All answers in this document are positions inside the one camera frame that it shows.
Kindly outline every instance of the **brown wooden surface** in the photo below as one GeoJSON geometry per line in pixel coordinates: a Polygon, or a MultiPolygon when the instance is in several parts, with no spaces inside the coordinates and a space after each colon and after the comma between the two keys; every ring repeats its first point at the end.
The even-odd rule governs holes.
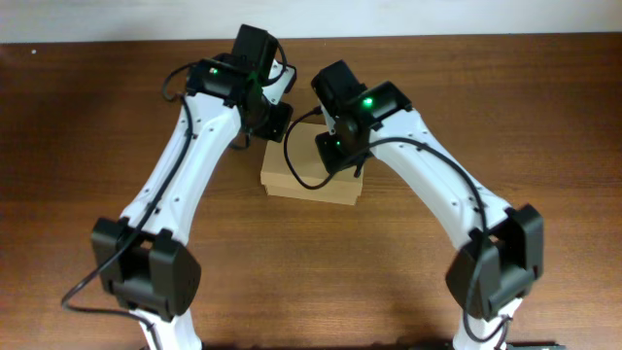
{"type": "MultiPolygon", "coordinates": [[[[545,273],[511,340],[622,347],[622,35],[284,40],[309,86],[345,59],[393,81],[478,180],[546,222],[545,273]]],[[[230,41],[0,46],[0,347],[137,349],[138,326],[61,312],[93,268],[90,230],[151,173],[180,106],[160,83],[230,41]]],[[[454,250],[430,211],[377,160],[355,207],[268,197],[265,143],[227,151],[197,209],[203,267],[192,315],[210,343],[324,346],[449,338],[454,250]]],[[[77,300],[114,306],[98,283],[77,300]]]]}

